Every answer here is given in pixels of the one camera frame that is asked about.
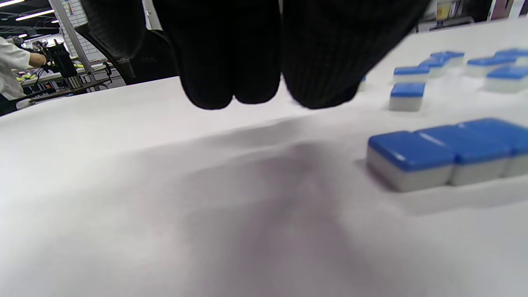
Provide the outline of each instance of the black knit glove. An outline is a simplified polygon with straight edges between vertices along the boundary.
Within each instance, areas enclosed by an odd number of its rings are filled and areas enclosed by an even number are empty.
[[[81,0],[92,32],[133,57],[143,38],[141,0]],[[351,100],[361,79],[418,23],[429,0],[154,0],[189,99],[223,108],[233,96],[264,103],[282,71],[308,108]]]

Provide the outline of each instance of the white table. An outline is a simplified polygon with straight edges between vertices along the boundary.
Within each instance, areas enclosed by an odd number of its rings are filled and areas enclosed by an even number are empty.
[[[496,116],[528,98],[460,69],[416,114],[385,110],[396,66],[528,47],[527,20],[410,36],[339,108],[281,86],[193,107],[177,78],[0,118],[0,296],[528,295],[528,178],[408,194],[364,164],[369,136]]]
[[[93,70],[94,71],[100,71],[100,70],[103,70],[104,68],[106,68],[105,65],[103,64],[96,64],[93,67]],[[77,73],[79,75],[83,75],[86,73],[86,70],[84,68],[77,68]],[[55,80],[62,80],[63,77],[62,77],[62,74],[60,74],[60,72],[57,72],[57,73],[46,73],[46,72],[43,72],[39,78],[39,81],[38,83],[46,83],[46,82],[50,82],[50,81],[55,81]],[[27,79],[27,80],[24,80],[20,85],[22,87],[27,87],[27,86],[32,86],[34,85],[35,83],[37,82],[37,78],[33,78],[33,79]]]

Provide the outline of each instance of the gloved hand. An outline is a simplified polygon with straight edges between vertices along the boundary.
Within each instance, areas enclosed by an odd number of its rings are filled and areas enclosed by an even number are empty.
[[[141,0],[81,0],[91,31],[131,58],[145,16]],[[301,105],[350,101],[361,79],[418,23],[429,0],[154,0],[181,82],[198,107],[233,96],[264,103],[280,73]]]

